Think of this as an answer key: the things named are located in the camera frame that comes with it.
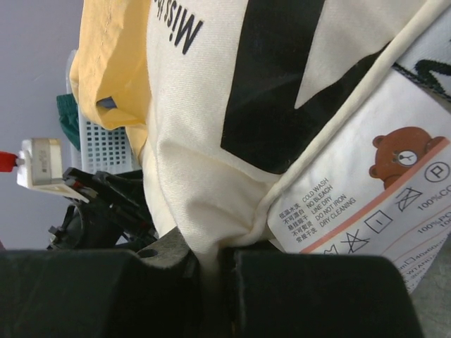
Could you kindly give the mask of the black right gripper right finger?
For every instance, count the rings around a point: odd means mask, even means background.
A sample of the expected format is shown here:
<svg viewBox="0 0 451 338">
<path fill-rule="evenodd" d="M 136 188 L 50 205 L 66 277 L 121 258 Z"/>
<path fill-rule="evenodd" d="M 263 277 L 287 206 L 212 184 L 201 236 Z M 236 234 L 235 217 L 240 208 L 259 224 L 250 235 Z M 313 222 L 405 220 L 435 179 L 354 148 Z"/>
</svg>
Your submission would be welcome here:
<svg viewBox="0 0 451 338">
<path fill-rule="evenodd" d="M 386 258 L 281 253 L 267 244 L 223 252 L 235 337 L 421 337 L 401 274 Z"/>
</svg>

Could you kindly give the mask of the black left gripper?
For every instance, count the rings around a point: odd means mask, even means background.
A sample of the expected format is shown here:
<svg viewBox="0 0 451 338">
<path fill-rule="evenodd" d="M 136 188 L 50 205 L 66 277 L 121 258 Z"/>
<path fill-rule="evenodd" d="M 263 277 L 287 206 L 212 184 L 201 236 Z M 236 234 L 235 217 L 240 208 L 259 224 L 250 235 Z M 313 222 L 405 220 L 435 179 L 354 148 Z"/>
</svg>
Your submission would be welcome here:
<svg viewBox="0 0 451 338">
<path fill-rule="evenodd" d="M 141 250 L 157 240 L 141 170 L 91 174 L 69 168 L 63 181 L 81 196 L 70 198 L 62 224 L 49 228 L 48 250 Z"/>
</svg>

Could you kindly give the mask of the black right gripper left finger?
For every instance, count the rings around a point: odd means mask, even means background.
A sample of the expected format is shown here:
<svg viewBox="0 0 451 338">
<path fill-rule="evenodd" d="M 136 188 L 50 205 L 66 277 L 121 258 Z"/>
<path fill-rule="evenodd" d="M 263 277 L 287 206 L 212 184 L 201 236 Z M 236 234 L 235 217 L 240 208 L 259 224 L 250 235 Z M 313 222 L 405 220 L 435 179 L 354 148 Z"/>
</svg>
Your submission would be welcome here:
<svg viewBox="0 0 451 338">
<path fill-rule="evenodd" d="M 198 263 L 178 229 L 148 247 L 1 253 L 2 337 L 198 337 Z"/>
</svg>

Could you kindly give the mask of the blue and yellow pillowcase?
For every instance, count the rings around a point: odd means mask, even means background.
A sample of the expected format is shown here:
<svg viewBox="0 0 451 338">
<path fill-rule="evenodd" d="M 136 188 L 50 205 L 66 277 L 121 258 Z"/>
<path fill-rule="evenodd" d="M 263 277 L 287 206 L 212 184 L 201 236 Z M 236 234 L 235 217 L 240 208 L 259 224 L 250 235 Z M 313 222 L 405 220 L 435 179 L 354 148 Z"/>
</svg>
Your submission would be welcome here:
<svg viewBox="0 0 451 338">
<path fill-rule="evenodd" d="M 83 115 L 106 130 L 125 128 L 143 162 L 152 100 L 147 69 L 150 1 L 85 1 L 70 85 Z"/>
</svg>

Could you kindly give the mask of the cream pillow with bear print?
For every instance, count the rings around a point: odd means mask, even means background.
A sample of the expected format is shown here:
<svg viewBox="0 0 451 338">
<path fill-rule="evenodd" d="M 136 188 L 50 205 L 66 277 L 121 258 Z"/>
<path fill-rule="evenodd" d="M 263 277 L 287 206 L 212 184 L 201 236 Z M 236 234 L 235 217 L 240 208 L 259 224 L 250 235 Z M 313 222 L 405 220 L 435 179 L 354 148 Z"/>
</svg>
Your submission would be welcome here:
<svg viewBox="0 0 451 338">
<path fill-rule="evenodd" d="M 383 256 L 450 234 L 449 1 L 153 1 L 144 191 L 208 291 L 219 254 Z"/>
</svg>

